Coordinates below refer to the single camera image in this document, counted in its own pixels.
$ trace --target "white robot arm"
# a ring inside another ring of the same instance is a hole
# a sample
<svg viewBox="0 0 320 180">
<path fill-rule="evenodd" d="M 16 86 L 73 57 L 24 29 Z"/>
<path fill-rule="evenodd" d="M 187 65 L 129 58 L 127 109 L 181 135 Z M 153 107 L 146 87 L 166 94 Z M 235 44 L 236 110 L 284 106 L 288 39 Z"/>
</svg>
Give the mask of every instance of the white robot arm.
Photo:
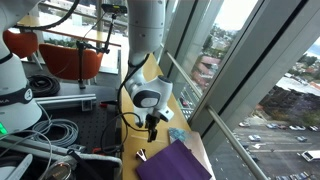
<svg viewBox="0 0 320 180">
<path fill-rule="evenodd" d="M 146 58 L 146 55 L 160 47 L 165 24 L 164 0 L 128 0 L 129 17 L 129 70 L 131 74 Z M 148 142 L 155 140 L 156 125 L 160 119 L 168 122 L 174 115 L 167 106 L 172 92 L 172 82 L 164 76 L 158 76 L 146 82 L 142 68 L 126 81 L 134 112 L 142 121 L 135 120 L 142 127 L 144 122 L 149 131 Z"/>
<path fill-rule="evenodd" d="M 9 51 L 2 36 L 38 2 L 0 0 L 0 135 L 24 130 L 42 115 L 33 99 L 20 58 Z"/>
<path fill-rule="evenodd" d="M 38 2 L 39 0 L 0 0 L 0 125 L 5 126 L 8 133 L 28 128 L 41 116 L 41 110 L 27 87 L 20 59 L 8 50 L 2 38 L 2 33 L 23 18 Z M 150 142 L 155 140 L 155 127 L 160 119 L 169 121 L 173 117 L 173 112 L 167 106 L 172 83 L 164 76 L 146 82 L 142 69 L 131 73 L 144 62 L 147 54 L 160 47 L 165 24 L 165 0 L 127 2 L 130 46 L 128 75 L 131 78 L 127 79 L 125 87 L 133 101 L 134 111 L 142 120 L 136 120 L 136 124 L 142 127 L 146 121 Z M 21 94 L 21 98 L 15 100 L 15 103 L 6 103 L 12 101 L 10 98 L 15 97 L 17 92 Z"/>
</svg>

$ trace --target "purple cloth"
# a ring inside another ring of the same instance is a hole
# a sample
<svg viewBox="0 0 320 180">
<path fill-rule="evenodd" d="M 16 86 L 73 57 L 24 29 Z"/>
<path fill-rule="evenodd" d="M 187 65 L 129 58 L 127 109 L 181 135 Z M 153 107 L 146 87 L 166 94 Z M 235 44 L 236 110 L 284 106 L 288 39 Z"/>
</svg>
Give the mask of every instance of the purple cloth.
<svg viewBox="0 0 320 180">
<path fill-rule="evenodd" d="M 141 180 L 207 180 L 211 174 L 176 140 L 136 169 Z"/>
</svg>

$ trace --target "chair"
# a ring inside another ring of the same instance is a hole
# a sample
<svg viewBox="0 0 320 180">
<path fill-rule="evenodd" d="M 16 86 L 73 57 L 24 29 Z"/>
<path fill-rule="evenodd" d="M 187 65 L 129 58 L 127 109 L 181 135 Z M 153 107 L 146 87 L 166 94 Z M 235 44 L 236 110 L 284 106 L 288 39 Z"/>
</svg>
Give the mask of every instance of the chair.
<svg viewBox="0 0 320 180">
<path fill-rule="evenodd" d="M 42 70 L 42 66 L 34 54 L 38 50 L 38 39 L 34 32 L 13 33 L 6 30 L 3 32 L 3 40 L 12 53 L 20 59 L 31 56 Z"/>
<path fill-rule="evenodd" d="M 79 80 L 79 56 L 75 48 L 62 47 L 52 44 L 39 44 L 39 51 L 45 61 L 49 72 L 66 80 Z M 103 53 L 96 53 L 93 50 L 83 51 L 82 79 L 94 78 L 99 72 Z"/>
</svg>

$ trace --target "wooden table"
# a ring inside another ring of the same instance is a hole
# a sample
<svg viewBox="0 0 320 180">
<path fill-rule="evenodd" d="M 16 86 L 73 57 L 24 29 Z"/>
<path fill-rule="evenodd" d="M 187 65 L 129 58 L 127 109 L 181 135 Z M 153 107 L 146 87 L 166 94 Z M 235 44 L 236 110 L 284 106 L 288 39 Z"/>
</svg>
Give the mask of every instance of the wooden table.
<svg viewBox="0 0 320 180">
<path fill-rule="evenodd" d="M 122 60 L 121 64 L 122 64 L 121 74 L 122 74 L 122 80 L 123 80 L 123 77 L 125 77 L 127 73 L 128 66 L 127 66 L 127 63 L 124 62 L 124 60 Z M 143 66 L 143 71 L 147 81 L 150 81 L 157 75 L 162 74 L 162 71 L 160 70 L 160 67 L 157 65 L 153 55 L 149 56 L 148 61 Z M 160 150 L 162 150 L 163 148 L 167 147 L 170 144 L 169 134 L 168 134 L 169 127 L 176 127 L 184 130 L 191 130 L 173 94 L 171 94 L 171 97 L 168 101 L 168 106 L 174 112 L 174 116 L 171 119 L 171 121 L 169 121 L 168 123 L 164 121 L 160 121 L 160 123 L 156 127 L 156 129 L 158 130 L 158 135 L 155 141 L 148 143 L 147 132 L 137 132 L 129 128 L 128 137 L 124 144 L 124 152 L 122 153 L 122 161 L 123 161 L 122 179 L 123 180 L 139 179 L 135 171 L 136 167 L 138 167 L 138 165 L 141 164 L 141 161 L 135 158 L 135 154 L 139 149 L 142 149 L 142 148 L 145 149 L 147 156 L 152 157 L 156 153 L 158 153 Z M 125 89 L 122 89 L 122 111 L 133 112 L 132 101 Z M 133 116 L 126 116 L 126 119 L 130 124 L 135 126 Z M 122 123 L 122 139 L 124 139 L 126 135 L 125 128 L 126 128 L 125 124 Z"/>
<path fill-rule="evenodd" d="M 44 26 L 44 25 L 48 25 L 51 23 L 53 23 L 53 22 L 43 21 L 39 17 L 26 15 L 17 24 L 20 26 L 25 25 L 25 26 L 32 27 L 32 26 Z M 88 32 L 88 30 L 80 28 L 79 26 L 66 24 L 65 22 L 60 24 L 59 26 L 56 26 L 56 27 L 53 27 L 50 29 L 45 29 L 43 31 L 49 32 L 49 33 L 54 33 L 54 34 L 59 34 L 59 35 L 63 35 L 63 36 L 73 37 L 76 39 L 83 38 L 84 40 L 99 42 L 99 43 L 104 43 L 108 37 L 108 33 L 96 31 L 96 30 L 90 30 L 90 32 L 84 37 L 84 35 Z M 124 40 L 124 38 L 122 38 L 122 37 L 111 35 L 110 36 L 110 45 L 120 47 L 123 40 Z"/>
</svg>

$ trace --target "green light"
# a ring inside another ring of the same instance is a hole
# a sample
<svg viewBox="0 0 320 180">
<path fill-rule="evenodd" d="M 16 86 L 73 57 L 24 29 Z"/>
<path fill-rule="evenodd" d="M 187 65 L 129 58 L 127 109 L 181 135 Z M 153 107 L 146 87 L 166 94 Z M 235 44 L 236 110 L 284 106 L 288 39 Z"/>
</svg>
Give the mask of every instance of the green light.
<svg viewBox="0 0 320 180">
<path fill-rule="evenodd" d="M 2 125 L 1 122 L 0 122 L 0 134 L 8 134 L 8 131 L 7 131 L 6 128 Z"/>
</svg>

